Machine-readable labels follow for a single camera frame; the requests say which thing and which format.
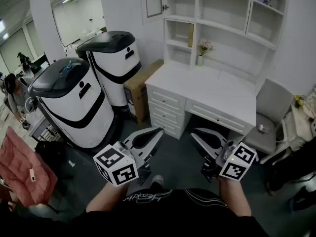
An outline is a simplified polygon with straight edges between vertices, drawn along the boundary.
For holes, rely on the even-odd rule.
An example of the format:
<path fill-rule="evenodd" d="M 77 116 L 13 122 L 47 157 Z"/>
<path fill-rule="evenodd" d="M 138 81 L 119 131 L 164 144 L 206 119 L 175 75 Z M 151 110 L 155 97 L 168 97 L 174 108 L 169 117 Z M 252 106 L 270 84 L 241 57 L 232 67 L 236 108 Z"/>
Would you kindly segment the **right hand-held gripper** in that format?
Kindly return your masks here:
<path fill-rule="evenodd" d="M 219 132 L 207 128 L 194 128 L 190 134 L 193 145 L 205 158 L 202 175 L 211 182 L 213 177 L 223 177 L 240 181 L 254 161 L 258 161 L 257 151 L 243 142 L 238 145 Z"/>

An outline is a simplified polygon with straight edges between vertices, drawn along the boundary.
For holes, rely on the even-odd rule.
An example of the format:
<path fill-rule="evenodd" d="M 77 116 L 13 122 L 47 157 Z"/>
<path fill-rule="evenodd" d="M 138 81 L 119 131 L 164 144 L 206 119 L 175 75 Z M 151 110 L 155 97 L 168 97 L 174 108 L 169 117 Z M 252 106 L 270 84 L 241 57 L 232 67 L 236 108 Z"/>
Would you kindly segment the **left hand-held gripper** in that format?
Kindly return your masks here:
<path fill-rule="evenodd" d="M 114 187 L 135 179 L 142 185 L 151 174 L 151 168 L 146 161 L 156 153 L 163 136 L 164 129 L 161 127 L 135 131 L 123 142 L 117 141 L 114 145 L 107 145 L 93 160 L 100 174 Z"/>

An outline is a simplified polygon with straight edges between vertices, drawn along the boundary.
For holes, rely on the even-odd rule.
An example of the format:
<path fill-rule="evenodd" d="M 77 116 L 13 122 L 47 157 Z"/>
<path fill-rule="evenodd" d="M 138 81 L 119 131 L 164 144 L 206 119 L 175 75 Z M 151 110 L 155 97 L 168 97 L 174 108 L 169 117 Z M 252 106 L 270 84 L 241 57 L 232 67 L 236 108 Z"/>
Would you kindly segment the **white wall shelf unit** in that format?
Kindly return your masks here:
<path fill-rule="evenodd" d="M 198 42 L 214 47 L 203 66 L 257 83 L 278 48 L 287 0 L 265 5 L 257 0 L 162 0 L 164 59 L 187 69 L 197 66 Z M 194 24 L 193 46 L 187 46 L 188 24 Z"/>

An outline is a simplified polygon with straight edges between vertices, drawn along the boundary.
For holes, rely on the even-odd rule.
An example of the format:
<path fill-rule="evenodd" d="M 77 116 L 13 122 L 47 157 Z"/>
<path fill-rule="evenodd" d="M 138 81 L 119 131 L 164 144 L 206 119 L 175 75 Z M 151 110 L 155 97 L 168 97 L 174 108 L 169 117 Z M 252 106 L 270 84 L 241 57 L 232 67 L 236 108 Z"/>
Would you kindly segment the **person's right forearm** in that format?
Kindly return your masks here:
<path fill-rule="evenodd" d="M 251 209 L 241 183 L 220 176 L 217 179 L 220 197 L 228 208 L 238 217 L 251 217 Z"/>

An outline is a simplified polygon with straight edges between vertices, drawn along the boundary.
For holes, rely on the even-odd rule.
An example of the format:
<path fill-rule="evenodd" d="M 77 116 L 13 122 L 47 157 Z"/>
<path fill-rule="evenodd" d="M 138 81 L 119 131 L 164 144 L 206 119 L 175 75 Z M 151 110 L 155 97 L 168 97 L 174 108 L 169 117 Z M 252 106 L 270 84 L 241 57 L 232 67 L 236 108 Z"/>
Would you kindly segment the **person's left forearm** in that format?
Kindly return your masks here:
<path fill-rule="evenodd" d="M 88 204 L 86 212 L 111 211 L 120 201 L 125 199 L 128 188 L 129 184 L 114 187 L 111 183 L 107 183 Z"/>

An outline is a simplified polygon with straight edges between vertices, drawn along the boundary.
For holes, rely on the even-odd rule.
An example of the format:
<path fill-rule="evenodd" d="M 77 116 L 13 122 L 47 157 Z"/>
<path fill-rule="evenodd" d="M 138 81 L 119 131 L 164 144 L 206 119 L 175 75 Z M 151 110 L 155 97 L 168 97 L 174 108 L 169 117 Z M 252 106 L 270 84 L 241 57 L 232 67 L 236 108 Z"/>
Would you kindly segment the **small white desk drawer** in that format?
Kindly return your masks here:
<path fill-rule="evenodd" d="M 186 98 L 154 86 L 147 86 L 148 100 L 176 112 L 183 112 Z"/>
<path fill-rule="evenodd" d="M 165 133 L 169 136 L 172 136 L 174 138 L 180 139 L 182 133 L 181 133 L 181 128 L 172 125 L 168 122 L 165 122 L 164 120 L 161 120 L 159 118 L 156 118 L 154 116 L 150 116 L 151 119 L 151 125 L 152 127 L 160 127 L 164 129 Z"/>
<path fill-rule="evenodd" d="M 150 115 L 158 119 L 164 120 L 177 127 L 182 126 L 183 119 L 184 119 L 182 114 L 178 114 L 174 111 L 171 111 L 167 108 L 161 107 L 151 102 L 149 102 L 149 111 L 150 111 Z"/>

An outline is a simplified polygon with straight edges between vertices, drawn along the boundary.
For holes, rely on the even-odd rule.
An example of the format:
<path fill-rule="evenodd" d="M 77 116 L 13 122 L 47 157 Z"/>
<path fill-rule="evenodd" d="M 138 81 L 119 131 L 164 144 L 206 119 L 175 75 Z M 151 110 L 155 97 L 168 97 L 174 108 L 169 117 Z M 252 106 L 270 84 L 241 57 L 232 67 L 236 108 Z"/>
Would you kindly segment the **wide white desk drawer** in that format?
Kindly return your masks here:
<path fill-rule="evenodd" d="M 194 115 L 224 126 L 239 134 L 246 135 L 252 128 L 246 122 L 243 122 L 213 107 L 206 106 L 190 99 L 186 100 L 185 110 Z"/>

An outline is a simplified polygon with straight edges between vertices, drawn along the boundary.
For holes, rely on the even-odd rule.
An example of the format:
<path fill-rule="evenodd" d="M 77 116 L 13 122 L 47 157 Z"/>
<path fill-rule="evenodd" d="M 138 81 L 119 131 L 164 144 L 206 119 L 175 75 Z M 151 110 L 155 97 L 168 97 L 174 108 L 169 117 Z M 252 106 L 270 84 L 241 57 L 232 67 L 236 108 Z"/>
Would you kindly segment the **white desk with drawers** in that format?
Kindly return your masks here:
<path fill-rule="evenodd" d="M 252 128 L 256 124 L 256 96 L 253 85 L 227 72 L 204 67 L 187 69 L 182 64 L 166 63 L 149 77 L 145 84 L 213 107 L 246 122 Z M 176 113 L 183 115 L 183 123 L 179 127 L 183 134 L 194 114 L 187 112 L 185 107 L 183 112 Z M 242 141 L 245 136 L 229 129 L 228 139 L 235 143 Z"/>

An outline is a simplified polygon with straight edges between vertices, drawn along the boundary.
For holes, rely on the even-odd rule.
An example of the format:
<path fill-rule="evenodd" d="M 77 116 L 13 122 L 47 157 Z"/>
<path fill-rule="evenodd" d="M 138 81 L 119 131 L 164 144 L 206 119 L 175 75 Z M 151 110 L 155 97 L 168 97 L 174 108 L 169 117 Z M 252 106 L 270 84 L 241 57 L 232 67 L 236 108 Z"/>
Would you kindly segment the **brown cardboard box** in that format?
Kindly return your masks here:
<path fill-rule="evenodd" d="M 132 78 L 123 84 L 130 117 L 139 127 L 144 126 L 144 122 L 150 115 L 145 81 L 163 64 L 164 61 L 158 59 L 148 67 L 138 71 Z"/>

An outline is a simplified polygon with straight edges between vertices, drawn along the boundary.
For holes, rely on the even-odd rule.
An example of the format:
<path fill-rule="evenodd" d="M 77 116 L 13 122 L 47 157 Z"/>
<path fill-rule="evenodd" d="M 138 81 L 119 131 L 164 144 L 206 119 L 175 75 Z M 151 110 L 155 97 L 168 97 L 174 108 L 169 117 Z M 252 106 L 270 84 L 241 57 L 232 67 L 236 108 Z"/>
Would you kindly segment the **grey upholstered chair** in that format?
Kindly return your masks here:
<path fill-rule="evenodd" d="M 292 102 L 292 93 L 280 84 L 266 79 L 256 96 L 256 124 L 244 137 L 243 143 L 266 156 L 264 164 L 288 147 L 284 116 Z M 259 124 L 270 128 L 269 133 L 258 131 Z"/>

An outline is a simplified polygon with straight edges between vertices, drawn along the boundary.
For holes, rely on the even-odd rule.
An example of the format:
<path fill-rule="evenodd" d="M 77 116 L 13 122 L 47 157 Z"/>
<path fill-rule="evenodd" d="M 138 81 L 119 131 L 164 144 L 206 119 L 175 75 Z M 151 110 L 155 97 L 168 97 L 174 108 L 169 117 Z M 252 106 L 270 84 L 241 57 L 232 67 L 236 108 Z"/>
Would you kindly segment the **person's black shirt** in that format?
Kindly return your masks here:
<path fill-rule="evenodd" d="M 238 217 L 204 189 L 144 189 L 111 211 L 84 212 L 72 221 L 90 237 L 269 237 L 254 217 Z"/>

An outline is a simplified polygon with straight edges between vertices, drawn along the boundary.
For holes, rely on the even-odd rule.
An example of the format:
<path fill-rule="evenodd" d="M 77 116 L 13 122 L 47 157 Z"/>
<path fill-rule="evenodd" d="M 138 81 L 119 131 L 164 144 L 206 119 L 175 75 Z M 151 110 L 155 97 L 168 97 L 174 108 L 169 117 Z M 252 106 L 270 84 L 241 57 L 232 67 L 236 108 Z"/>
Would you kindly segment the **white service robot blue item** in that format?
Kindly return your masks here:
<path fill-rule="evenodd" d="M 29 94 L 74 146 L 97 148 L 110 134 L 114 111 L 90 64 L 81 58 L 51 64 L 30 84 Z"/>

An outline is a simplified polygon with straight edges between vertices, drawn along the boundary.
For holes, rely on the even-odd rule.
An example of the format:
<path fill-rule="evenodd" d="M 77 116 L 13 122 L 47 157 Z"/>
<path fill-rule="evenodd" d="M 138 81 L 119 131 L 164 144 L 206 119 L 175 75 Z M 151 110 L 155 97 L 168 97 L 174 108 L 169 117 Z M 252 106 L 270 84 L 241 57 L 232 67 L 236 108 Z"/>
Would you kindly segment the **white black service robot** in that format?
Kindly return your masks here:
<path fill-rule="evenodd" d="M 110 105 L 127 106 L 123 84 L 142 67 L 134 35 L 103 32 L 79 45 L 76 54 L 89 62 Z"/>

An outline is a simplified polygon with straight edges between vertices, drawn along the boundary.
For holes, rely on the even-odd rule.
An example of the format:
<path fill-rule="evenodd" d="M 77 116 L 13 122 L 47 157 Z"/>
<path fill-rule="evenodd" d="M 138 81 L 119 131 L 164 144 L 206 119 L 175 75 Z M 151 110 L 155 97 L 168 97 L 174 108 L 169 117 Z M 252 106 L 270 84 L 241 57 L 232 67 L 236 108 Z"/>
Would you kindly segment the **pink flower bouquet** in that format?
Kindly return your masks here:
<path fill-rule="evenodd" d="M 199 50 L 199 55 L 203 56 L 209 51 L 214 51 L 215 49 L 209 41 L 205 39 L 200 39 L 198 42 L 198 50 Z"/>

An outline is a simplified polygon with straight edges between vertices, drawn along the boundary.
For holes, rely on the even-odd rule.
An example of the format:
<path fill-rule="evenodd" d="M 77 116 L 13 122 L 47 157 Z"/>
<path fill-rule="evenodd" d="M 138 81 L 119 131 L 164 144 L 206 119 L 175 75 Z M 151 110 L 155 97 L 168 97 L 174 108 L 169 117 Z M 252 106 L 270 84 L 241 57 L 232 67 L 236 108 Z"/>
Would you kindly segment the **black bag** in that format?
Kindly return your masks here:
<path fill-rule="evenodd" d="M 35 152 L 40 154 L 42 160 L 51 168 L 58 172 L 65 155 L 65 145 L 58 141 L 39 141 L 35 147 Z"/>

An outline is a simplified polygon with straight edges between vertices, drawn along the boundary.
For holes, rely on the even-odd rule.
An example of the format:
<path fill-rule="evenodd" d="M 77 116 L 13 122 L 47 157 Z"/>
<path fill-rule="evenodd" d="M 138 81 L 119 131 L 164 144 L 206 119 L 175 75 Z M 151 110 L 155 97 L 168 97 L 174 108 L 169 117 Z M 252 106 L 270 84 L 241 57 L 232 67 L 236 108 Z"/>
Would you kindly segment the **tan box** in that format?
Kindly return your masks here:
<path fill-rule="evenodd" d="M 188 39 L 187 39 L 187 46 L 192 48 L 193 46 L 193 36 L 194 36 L 194 24 L 188 24 Z"/>

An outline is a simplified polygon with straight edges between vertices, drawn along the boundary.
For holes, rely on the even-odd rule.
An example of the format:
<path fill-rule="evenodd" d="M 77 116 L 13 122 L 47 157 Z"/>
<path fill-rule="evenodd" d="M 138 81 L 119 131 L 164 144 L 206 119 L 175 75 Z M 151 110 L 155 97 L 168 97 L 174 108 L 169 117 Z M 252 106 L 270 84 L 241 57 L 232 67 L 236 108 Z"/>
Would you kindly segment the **pink padded jacket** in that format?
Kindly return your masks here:
<path fill-rule="evenodd" d="M 30 178 L 31 168 L 34 182 Z M 58 180 L 40 155 L 10 126 L 0 147 L 0 176 L 25 207 L 48 205 Z"/>

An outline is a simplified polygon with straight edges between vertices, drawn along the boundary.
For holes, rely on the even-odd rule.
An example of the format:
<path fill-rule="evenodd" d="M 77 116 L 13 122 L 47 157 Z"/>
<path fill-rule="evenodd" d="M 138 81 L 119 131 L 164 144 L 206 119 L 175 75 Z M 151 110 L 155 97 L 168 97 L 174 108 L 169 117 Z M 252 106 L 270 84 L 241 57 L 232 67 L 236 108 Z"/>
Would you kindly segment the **black office chair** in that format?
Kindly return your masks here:
<path fill-rule="evenodd" d="M 38 59 L 31 62 L 31 71 L 35 75 L 37 74 L 41 69 L 46 69 L 50 65 L 48 58 L 46 54 L 44 53 L 42 56 L 40 56 Z"/>

